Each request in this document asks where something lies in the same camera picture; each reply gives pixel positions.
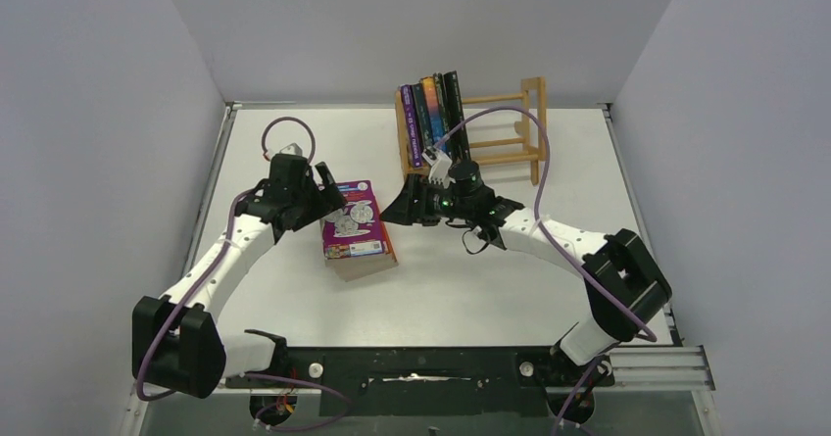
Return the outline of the magenta Treehouse book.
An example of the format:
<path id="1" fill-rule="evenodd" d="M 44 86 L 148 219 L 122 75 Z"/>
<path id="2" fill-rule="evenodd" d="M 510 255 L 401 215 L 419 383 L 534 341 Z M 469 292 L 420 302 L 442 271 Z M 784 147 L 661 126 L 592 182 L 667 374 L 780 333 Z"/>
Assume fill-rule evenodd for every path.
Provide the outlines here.
<path id="1" fill-rule="evenodd" d="M 338 183 L 337 187 L 346 204 L 320 221 L 324 258 L 339 261 L 390 254 L 372 183 L 349 181 Z"/>

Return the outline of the black Moon and Sixpence book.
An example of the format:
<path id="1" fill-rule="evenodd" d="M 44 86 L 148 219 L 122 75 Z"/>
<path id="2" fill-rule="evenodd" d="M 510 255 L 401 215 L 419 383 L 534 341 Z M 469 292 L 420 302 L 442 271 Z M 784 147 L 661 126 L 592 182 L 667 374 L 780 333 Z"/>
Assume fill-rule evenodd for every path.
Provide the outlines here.
<path id="1" fill-rule="evenodd" d="M 458 73 L 451 71 L 443 74 L 443 82 L 445 85 L 446 103 L 450 118 L 450 128 L 456 129 L 464 120 L 464 108 L 461 96 Z M 462 127 L 454 132 L 450 137 L 454 147 L 454 155 L 456 160 L 470 160 L 471 152 L 469 140 L 466 133 L 466 128 Z"/>

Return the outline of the Little Women book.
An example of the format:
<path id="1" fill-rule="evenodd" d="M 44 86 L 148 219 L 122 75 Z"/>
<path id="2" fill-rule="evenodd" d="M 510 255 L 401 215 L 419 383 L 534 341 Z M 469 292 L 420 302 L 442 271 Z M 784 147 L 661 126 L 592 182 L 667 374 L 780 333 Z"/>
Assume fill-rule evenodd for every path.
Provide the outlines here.
<path id="1" fill-rule="evenodd" d="M 427 108 L 424 87 L 422 83 L 416 83 L 412 87 L 415 103 L 415 113 L 421 140 L 422 151 L 431 147 L 434 143 L 431 119 Z"/>

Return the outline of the dark green book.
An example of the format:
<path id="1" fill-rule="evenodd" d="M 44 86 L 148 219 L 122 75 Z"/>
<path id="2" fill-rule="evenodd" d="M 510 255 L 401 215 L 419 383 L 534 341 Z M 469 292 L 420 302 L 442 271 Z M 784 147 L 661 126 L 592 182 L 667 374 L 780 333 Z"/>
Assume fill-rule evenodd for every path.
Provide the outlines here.
<path id="1" fill-rule="evenodd" d="M 438 100 L 439 113 L 442 121 L 444 134 L 447 135 L 453 127 L 449 113 L 447 91 L 443 74 L 435 73 L 433 75 L 433 80 L 435 84 L 435 91 Z M 451 160 L 455 162 L 458 159 L 458 154 L 455 140 L 452 137 L 446 140 L 445 149 Z"/>

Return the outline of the purple comic book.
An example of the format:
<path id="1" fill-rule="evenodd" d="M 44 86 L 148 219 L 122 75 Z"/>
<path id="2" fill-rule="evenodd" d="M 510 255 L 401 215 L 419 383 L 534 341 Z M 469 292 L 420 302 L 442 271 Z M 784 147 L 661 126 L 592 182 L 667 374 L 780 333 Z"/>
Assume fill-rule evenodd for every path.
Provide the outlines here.
<path id="1" fill-rule="evenodd" d="M 412 87 L 409 84 L 400 87 L 401 101 L 404 110 L 407 144 L 412 167 L 420 169 L 423 167 L 421 156 L 420 131 L 417 124 L 416 106 Z"/>

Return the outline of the wooden book rack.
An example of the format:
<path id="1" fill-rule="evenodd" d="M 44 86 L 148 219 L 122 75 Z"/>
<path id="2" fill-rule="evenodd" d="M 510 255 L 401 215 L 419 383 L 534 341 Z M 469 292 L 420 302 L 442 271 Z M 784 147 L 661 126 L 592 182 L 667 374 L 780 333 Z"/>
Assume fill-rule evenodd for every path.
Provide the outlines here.
<path id="1" fill-rule="evenodd" d="M 394 107 L 397 129 L 397 143 L 402 175 L 429 173 L 429 164 L 412 167 L 407 144 L 404 110 L 399 86 L 395 91 Z M 524 78 L 514 93 L 464 97 L 464 117 L 489 110 L 492 113 L 479 121 L 484 125 L 476 128 L 473 123 L 466 128 L 471 158 L 482 166 L 527 164 L 529 180 L 539 183 L 542 165 L 547 161 L 549 151 L 542 141 L 548 128 L 547 122 L 547 80 L 543 76 Z M 499 106 L 517 106 L 519 113 L 506 112 L 500 120 L 494 109 Z"/>

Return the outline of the Jane Eyre book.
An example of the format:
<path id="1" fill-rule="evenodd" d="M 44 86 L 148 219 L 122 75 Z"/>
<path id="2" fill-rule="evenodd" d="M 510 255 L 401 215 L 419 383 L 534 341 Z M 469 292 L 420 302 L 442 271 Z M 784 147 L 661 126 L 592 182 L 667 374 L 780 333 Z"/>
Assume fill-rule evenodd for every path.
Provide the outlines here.
<path id="1" fill-rule="evenodd" d="M 424 99 L 432 134 L 432 145 L 436 145 L 446 134 L 441 116 L 437 86 L 433 76 L 426 76 L 420 80 L 424 92 Z"/>

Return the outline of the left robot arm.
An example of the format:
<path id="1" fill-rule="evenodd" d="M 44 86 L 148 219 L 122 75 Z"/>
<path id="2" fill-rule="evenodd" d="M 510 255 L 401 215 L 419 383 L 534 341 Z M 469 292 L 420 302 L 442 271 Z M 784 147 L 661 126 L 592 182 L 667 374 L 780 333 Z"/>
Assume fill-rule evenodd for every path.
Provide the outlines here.
<path id="1" fill-rule="evenodd" d="M 284 337 L 254 329 L 222 335 L 216 318 L 285 233 L 344 205 L 326 163 L 273 156 L 268 176 L 234 198 L 222 234 L 205 255 L 160 297 L 144 296 L 135 305 L 131 372 L 138 398 L 181 393 L 205 399 L 228 377 L 280 368 Z"/>

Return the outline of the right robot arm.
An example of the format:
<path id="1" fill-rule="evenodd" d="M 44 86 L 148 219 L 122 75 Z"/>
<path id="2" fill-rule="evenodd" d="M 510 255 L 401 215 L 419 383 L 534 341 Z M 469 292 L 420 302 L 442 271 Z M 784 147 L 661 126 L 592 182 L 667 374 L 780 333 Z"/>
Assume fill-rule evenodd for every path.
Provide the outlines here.
<path id="1" fill-rule="evenodd" d="M 488 246 L 531 255 L 574 273 L 585 284 L 589 313 L 555 344 L 553 375 L 578 382 L 590 361 L 619 343 L 646 335 L 672 289 L 643 239 L 622 228 L 593 232 L 536 215 L 487 186 L 477 163 L 460 162 L 446 181 L 407 175 L 399 195 L 381 213 L 385 222 L 434 226 L 459 220 Z"/>

